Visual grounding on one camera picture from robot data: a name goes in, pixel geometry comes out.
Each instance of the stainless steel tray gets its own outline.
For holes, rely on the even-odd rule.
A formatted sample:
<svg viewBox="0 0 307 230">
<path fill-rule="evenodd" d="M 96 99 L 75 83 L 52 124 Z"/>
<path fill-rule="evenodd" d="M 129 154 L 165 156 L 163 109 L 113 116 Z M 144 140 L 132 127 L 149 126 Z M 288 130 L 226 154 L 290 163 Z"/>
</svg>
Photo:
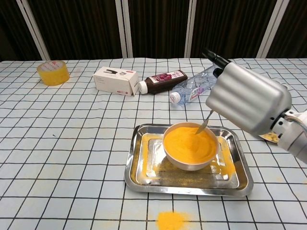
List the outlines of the stainless steel tray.
<svg viewBox="0 0 307 230">
<path fill-rule="evenodd" d="M 209 126 L 218 137 L 221 152 L 205 168 L 188 172 L 172 165 L 164 152 L 162 137 L 170 125 L 145 124 L 133 132 L 125 169 L 127 185 L 139 192 L 210 196 L 245 196 L 253 179 L 234 132 Z"/>
</svg>

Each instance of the yellow tape roll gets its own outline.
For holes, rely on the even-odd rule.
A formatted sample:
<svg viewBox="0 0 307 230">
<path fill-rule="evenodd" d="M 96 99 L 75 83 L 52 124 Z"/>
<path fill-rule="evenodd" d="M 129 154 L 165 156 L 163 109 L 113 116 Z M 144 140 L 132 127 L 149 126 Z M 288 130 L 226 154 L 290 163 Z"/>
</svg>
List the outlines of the yellow tape roll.
<svg viewBox="0 0 307 230">
<path fill-rule="evenodd" d="M 64 61 L 47 61 L 37 67 L 45 85 L 60 85 L 69 79 L 69 73 Z"/>
</svg>

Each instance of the bottle cap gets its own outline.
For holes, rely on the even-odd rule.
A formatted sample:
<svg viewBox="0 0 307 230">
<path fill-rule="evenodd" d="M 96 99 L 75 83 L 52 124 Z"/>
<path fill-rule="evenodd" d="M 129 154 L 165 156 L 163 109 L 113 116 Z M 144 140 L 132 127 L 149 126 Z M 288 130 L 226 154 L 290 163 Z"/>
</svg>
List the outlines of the bottle cap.
<svg viewBox="0 0 307 230">
<path fill-rule="evenodd" d="M 144 80 L 139 82 L 139 90 L 141 94 L 146 94 L 148 92 L 147 84 Z"/>
<path fill-rule="evenodd" d="M 181 96 L 178 92 L 172 92 L 169 94 L 169 99 L 171 100 L 171 103 L 177 104 L 181 100 Z"/>
</svg>

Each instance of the grid pattern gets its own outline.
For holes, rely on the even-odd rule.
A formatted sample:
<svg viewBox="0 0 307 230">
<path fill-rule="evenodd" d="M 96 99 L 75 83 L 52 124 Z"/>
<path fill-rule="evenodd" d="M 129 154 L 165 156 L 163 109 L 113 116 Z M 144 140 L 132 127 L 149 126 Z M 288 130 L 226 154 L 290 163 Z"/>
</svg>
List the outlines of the grid pattern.
<svg viewBox="0 0 307 230">
<path fill-rule="evenodd" d="M 307 59 L 236 59 L 288 84 L 293 109 L 307 109 Z M 169 92 L 132 97 L 97 91 L 102 66 L 132 69 L 140 80 L 206 59 L 128 58 L 66 61 L 71 78 L 55 87 L 39 80 L 41 62 L 0 63 L 0 229 L 157 229 L 159 212 L 189 215 L 189 229 L 306 229 L 307 165 L 217 113 L 209 125 L 234 130 L 254 179 L 246 197 L 136 193 L 124 183 L 133 128 L 144 123 L 201 123 L 210 92 L 174 106 Z"/>
</svg>

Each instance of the tray rim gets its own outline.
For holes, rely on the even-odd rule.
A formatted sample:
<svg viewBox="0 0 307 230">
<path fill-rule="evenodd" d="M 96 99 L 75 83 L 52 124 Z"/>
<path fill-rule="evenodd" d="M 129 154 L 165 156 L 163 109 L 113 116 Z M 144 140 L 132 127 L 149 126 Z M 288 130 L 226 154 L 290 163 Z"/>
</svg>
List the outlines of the tray rim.
<svg viewBox="0 0 307 230">
<path fill-rule="evenodd" d="M 205 188 L 203 189 L 203 188 L 167 187 L 167 186 L 155 186 L 155 185 L 148 186 L 148 185 L 139 185 L 139 184 L 134 183 L 130 178 L 130 170 L 132 166 L 134 146 L 135 146 L 134 143 L 136 141 L 138 131 L 145 126 L 170 127 L 171 125 L 170 124 L 142 124 L 142 125 L 135 127 L 133 131 L 132 139 L 131 139 L 130 150 L 128 153 L 127 163 L 126 163 L 125 172 L 124 172 L 125 182 L 128 185 L 128 187 L 131 188 L 132 190 L 136 192 L 170 193 L 170 194 L 204 195 L 204 196 L 246 196 L 253 189 L 254 181 L 251 176 L 249 167 L 247 165 L 247 161 L 245 159 L 242 147 L 240 145 L 239 138 L 234 131 L 228 128 L 222 127 L 222 126 L 208 126 L 208 128 L 219 129 L 219 130 L 223 129 L 233 135 L 235 139 L 235 145 L 236 145 L 236 148 L 238 149 L 238 154 L 239 154 L 240 160 L 243 165 L 243 170 L 247 177 L 246 187 L 240 190 L 225 189 L 225 188 Z"/>
</svg>

